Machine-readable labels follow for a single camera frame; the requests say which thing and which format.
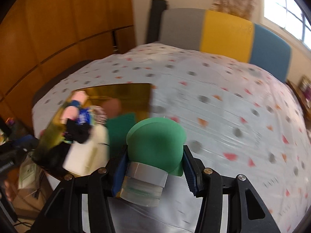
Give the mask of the grey yellow blue headboard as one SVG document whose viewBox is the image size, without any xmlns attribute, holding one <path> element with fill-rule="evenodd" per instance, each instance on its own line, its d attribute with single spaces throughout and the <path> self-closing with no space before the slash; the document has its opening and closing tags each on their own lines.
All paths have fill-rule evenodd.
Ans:
<svg viewBox="0 0 311 233">
<path fill-rule="evenodd" d="M 283 83 L 292 54 L 291 47 L 267 28 L 238 16 L 203 9 L 165 10 L 159 41 L 256 65 Z"/>
</svg>

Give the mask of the yellow green scouring sponge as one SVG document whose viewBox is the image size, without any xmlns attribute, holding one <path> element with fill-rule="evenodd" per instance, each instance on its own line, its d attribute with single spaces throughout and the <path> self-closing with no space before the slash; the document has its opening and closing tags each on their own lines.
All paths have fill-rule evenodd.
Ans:
<svg viewBox="0 0 311 233">
<path fill-rule="evenodd" d="M 126 144 L 127 134 L 134 125 L 135 113 L 127 113 L 107 120 L 111 158 L 120 153 Z"/>
</svg>

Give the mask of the pink satin scrunchie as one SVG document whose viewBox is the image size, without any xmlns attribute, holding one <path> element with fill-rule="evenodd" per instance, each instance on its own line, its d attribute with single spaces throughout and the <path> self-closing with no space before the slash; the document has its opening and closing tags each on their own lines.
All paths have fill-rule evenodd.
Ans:
<svg viewBox="0 0 311 233">
<path fill-rule="evenodd" d="M 104 109 L 100 106 L 92 105 L 91 106 L 92 116 L 94 122 L 99 125 L 106 125 L 107 122 L 107 114 Z"/>
</svg>

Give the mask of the window with grille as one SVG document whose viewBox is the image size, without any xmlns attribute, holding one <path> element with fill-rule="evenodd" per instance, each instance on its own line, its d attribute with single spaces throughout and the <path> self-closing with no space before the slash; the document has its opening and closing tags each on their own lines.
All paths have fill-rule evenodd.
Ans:
<svg viewBox="0 0 311 233">
<path fill-rule="evenodd" d="M 264 18 L 310 48 L 310 23 L 294 0 L 264 0 Z"/>
</svg>

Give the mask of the black rolled mat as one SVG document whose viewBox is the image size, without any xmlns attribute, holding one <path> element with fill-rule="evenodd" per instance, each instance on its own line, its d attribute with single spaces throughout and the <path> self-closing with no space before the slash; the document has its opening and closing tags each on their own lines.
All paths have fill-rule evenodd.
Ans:
<svg viewBox="0 0 311 233">
<path fill-rule="evenodd" d="M 151 0 L 149 10 L 149 20 L 145 43 L 154 43 L 159 39 L 162 13 L 167 9 L 166 0 Z"/>
</svg>

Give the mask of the brown makeup sponge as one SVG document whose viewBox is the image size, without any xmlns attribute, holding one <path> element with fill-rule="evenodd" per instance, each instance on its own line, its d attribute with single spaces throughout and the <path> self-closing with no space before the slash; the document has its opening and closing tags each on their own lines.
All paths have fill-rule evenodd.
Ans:
<svg viewBox="0 0 311 233">
<path fill-rule="evenodd" d="M 121 102 L 119 99 L 112 98 L 106 100 L 101 107 L 107 115 L 107 118 L 114 118 L 121 112 Z"/>
</svg>

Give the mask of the wooden wardrobe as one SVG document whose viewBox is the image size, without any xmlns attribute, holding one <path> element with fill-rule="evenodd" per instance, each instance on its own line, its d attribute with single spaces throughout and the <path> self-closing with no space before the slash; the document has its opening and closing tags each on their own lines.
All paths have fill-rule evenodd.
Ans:
<svg viewBox="0 0 311 233">
<path fill-rule="evenodd" d="M 46 82 L 134 47 L 132 0 L 17 0 L 1 22 L 1 117 L 32 127 L 32 99 Z"/>
</svg>

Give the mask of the gold tray box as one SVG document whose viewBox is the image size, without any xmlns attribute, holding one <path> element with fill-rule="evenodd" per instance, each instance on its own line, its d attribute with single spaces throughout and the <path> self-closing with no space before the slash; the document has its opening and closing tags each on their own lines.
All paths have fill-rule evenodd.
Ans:
<svg viewBox="0 0 311 233">
<path fill-rule="evenodd" d="M 152 84 L 74 90 L 52 116 L 32 160 L 55 178 L 85 176 L 117 155 L 130 128 L 149 117 Z"/>
</svg>

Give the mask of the pink towel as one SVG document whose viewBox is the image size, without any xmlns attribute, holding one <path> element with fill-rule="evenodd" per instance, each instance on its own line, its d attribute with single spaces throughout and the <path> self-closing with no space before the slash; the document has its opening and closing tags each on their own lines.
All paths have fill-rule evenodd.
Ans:
<svg viewBox="0 0 311 233">
<path fill-rule="evenodd" d="M 61 115 L 60 123 L 66 124 L 68 119 L 76 120 L 79 116 L 79 110 L 84 105 L 87 98 L 88 95 L 83 90 L 74 92 L 69 105 L 65 107 Z"/>
</svg>

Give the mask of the black beaded hair wig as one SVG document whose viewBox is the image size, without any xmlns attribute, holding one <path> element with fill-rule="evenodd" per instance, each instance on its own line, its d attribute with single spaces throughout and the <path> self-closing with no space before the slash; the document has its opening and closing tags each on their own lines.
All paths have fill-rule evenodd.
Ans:
<svg viewBox="0 0 311 233">
<path fill-rule="evenodd" d="M 78 142 L 83 144 L 89 139 L 90 131 L 91 125 L 88 123 L 79 124 L 75 120 L 67 119 L 63 137 L 69 143 Z"/>
</svg>

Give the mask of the green silicone bottle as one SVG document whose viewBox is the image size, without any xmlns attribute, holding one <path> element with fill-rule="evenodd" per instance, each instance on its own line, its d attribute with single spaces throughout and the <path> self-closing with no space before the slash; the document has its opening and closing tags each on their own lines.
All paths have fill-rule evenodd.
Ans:
<svg viewBox="0 0 311 233">
<path fill-rule="evenodd" d="M 128 132 L 129 166 L 120 197 L 130 203 L 156 207 L 169 175 L 182 176 L 183 146 L 187 135 L 177 122 L 153 117 Z"/>
</svg>

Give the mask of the white rectangular sponge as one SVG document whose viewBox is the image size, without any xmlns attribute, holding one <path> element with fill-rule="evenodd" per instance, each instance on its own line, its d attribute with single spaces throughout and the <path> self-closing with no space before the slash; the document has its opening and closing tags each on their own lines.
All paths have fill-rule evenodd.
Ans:
<svg viewBox="0 0 311 233">
<path fill-rule="evenodd" d="M 63 168 L 74 176 L 86 176 L 105 167 L 109 159 L 108 129 L 102 124 L 96 124 L 85 143 L 73 142 L 63 162 Z"/>
</svg>

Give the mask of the blue Tempo tissue pack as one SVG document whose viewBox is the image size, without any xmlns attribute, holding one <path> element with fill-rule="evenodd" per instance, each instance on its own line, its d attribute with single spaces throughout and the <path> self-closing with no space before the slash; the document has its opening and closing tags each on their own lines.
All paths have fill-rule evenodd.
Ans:
<svg viewBox="0 0 311 233">
<path fill-rule="evenodd" d="M 79 125 L 88 124 L 92 125 L 92 111 L 89 108 L 81 108 L 79 110 L 79 115 L 77 118 L 77 123 Z"/>
</svg>

